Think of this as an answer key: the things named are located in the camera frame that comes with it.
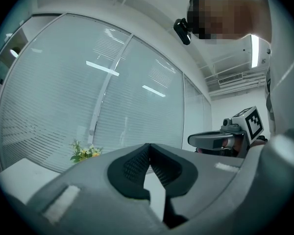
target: white velcro strip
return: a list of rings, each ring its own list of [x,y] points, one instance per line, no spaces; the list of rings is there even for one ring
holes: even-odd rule
[[[225,171],[230,171],[230,172],[238,172],[240,169],[234,166],[230,166],[227,164],[222,164],[222,163],[216,163],[215,168],[225,170]]]
[[[76,186],[69,186],[66,190],[49,206],[44,213],[44,217],[49,220],[51,224],[58,222],[63,214],[67,211],[70,205],[78,196],[80,189]]]

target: air vent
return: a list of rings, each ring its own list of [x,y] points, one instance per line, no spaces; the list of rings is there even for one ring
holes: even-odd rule
[[[239,74],[224,77],[222,79],[218,79],[218,83],[221,86],[221,85],[229,84],[229,83],[239,81],[239,80],[242,80],[242,79],[243,79],[243,74],[239,73]]]

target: black camera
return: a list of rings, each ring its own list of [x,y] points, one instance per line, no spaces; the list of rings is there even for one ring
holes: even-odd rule
[[[183,44],[189,45],[191,43],[191,32],[188,30],[185,18],[177,19],[174,23],[173,28],[182,40]]]

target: white ceiling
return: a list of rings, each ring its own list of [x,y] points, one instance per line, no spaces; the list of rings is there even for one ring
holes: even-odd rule
[[[261,72],[268,67],[269,45],[260,40],[259,65],[251,68],[251,40],[250,36],[241,40],[227,41],[223,44],[207,44],[203,40],[192,38],[190,45],[183,45],[178,35],[172,29],[176,19],[186,17],[189,0],[126,0],[125,4],[144,13],[164,29],[168,30],[181,45],[189,52],[202,70],[208,84],[209,91],[218,90],[218,78],[238,72]]]

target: flower bouquet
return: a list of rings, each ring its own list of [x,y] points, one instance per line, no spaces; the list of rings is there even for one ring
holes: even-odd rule
[[[93,145],[91,145],[89,148],[82,149],[80,146],[80,141],[77,141],[77,140],[73,141],[72,147],[74,152],[70,160],[73,160],[74,163],[81,162],[91,157],[97,157],[101,154],[101,151],[103,149],[103,148],[94,148]]]

